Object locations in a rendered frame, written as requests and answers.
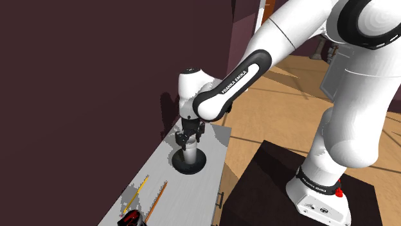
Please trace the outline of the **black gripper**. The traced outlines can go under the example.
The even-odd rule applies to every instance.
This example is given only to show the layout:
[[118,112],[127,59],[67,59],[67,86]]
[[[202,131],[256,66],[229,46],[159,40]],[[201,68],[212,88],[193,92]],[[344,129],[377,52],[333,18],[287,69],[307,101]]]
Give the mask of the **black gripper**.
[[202,134],[205,132],[205,122],[196,119],[181,118],[183,130],[175,132],[175,142],[182,150],[186,149],[186,143],[189,139],[188,134],[195,134],[196,141],[199,143]]

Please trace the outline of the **white cylindrical cup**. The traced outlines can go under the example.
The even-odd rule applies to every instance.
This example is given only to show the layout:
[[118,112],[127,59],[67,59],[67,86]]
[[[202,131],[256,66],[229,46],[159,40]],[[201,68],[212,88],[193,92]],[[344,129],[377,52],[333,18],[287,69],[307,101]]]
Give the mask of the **white cylindrical cup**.
[[186,164],[194,164],[197,158],[197,140],[194,137],[190,137],[183,149],[184,161]]

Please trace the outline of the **black round plate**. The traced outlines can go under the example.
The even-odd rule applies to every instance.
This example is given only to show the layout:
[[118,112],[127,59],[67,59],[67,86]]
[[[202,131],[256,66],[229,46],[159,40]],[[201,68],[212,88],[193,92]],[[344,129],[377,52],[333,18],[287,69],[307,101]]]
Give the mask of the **black round plate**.
[[205,167],[206,161],[205,153],[198,148],[196,150],[196,160],[193,164],[185,163],[182,149],[177,150],[172,156],[172,166],[185,175],[193,175],[200,172]]

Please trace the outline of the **grey topped drawer cabinet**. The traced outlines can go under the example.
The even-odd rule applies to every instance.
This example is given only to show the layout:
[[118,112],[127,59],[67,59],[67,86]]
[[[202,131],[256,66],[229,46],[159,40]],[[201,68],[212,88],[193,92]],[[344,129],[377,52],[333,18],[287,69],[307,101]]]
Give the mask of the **grey topped drawer cabinet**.
[[172,166],[172,155],[180,148],[175,142],[175,132],[180,129],[181,122],[176,122],[98,226],[118,226],[124,208],[147,175],[147,182],[129,207],[138,209],[144,218],[168,181],[147,221],[148,226],[211,226],[231,128],[206,124],[198,148],[206,154],[207,161],[194,175],[181,174]]

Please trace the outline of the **orange pencil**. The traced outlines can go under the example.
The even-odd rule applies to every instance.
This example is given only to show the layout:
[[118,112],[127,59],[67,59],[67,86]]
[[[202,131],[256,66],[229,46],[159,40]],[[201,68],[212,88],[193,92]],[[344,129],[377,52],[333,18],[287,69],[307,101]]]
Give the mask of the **orange pencil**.
[[165,183],[163,184],[163,186],[162,186],[160,192],[159,192],[158,195],[157,195],[156,200],[155,200],[154,203],[152,204],[152,206],[151,206],[151,208],[150,208],[150,210],[149,210],[149,212],[148,212],[148,214],[147,214],[147,216],[146,216],[146,218],[145,218],[144,223],[147,223],[147,221],[149,220],[150,216],[152,215],[152,213],[153,213],[153,211],[154,211],[154,209],[155,209],[155,207],[156,207],[156,205],[157,205],[157,203],[158,203],[160,197],[162,196],[162,194],[163,194],[163,192],[164,192],[164,190],[165,190],[167,184],[168,184],[168,181],[165,181]]

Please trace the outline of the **yellow pencil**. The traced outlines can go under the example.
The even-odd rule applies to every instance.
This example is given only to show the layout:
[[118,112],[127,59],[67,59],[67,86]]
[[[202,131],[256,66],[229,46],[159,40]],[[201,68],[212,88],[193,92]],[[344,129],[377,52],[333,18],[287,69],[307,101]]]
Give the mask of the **yellow pencil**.
[[135,194],[134,194],[134,196],[131,198],[130,202],[129,202],[129,203],[126,205],[126,207],[124,208],[122,215],[124,215],[124,214],[128,211],[128,209],[129,209],[131,203],[132,203],[132,202],[134,201],[134,199],[138,196],[139,192],[141,191],[141,189],[143,188],[143,186],[144,186],[145,183],[147,182],[148,178],[149,178],[149,175],[147,175],[147,176],[145,177],[144,181],[143,181],[143,182],[141,183],[141,185],[138,187],[138,190],[135,192]]

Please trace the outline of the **dark robot stand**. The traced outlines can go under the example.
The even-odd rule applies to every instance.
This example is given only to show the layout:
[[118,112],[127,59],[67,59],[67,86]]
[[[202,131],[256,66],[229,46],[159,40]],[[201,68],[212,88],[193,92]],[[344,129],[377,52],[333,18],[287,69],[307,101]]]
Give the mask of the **dark robot stand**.
[[[264,141],[222,208],[218,226],[326,226],[299,214],[285,191],[304,157]],[[344,174],[351,226],[383,226],[374,186]]]

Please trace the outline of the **black and red object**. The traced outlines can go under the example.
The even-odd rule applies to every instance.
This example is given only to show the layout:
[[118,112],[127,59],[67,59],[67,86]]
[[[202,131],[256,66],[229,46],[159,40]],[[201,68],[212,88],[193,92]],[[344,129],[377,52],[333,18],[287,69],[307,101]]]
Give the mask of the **black and red object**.
[[121,220],[117,222],[118,226],[147,226],[143,215],[138,210],[129,211]]

